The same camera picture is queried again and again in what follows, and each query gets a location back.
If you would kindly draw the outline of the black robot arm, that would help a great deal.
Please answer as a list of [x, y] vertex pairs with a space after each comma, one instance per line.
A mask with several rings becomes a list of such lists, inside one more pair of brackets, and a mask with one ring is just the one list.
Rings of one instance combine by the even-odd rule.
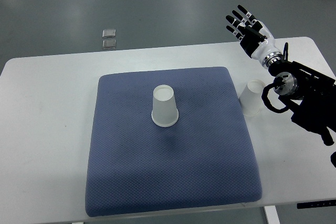
[[251, 59], [268, 70], [274, 80], [263, 88], [261, 99], [275, 113], [292, 111], [291, 120], [316, 133], [326, 146], [334, 144], [335, 80], [288, 59], [288, 44], [280, 50], [266, 25], [245, 7], [238, 5], [226, 16], [227, 30], [239, 41]]

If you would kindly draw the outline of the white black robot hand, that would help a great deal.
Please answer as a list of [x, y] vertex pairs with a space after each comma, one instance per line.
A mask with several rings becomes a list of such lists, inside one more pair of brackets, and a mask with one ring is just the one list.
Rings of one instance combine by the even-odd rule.
[[242, 12], [233, 10], [226, 20], [238, 31], [230, 26], [226, 29], [240, 40], [240, 46], [251, 58], [258, 60], [262, 66], [270, 66], [275, 61], [283, 59], [282, 52], [275, 46], [275, 39], [265, 24], [259, 21], [250, 11], [241, 5], [237, 8]]

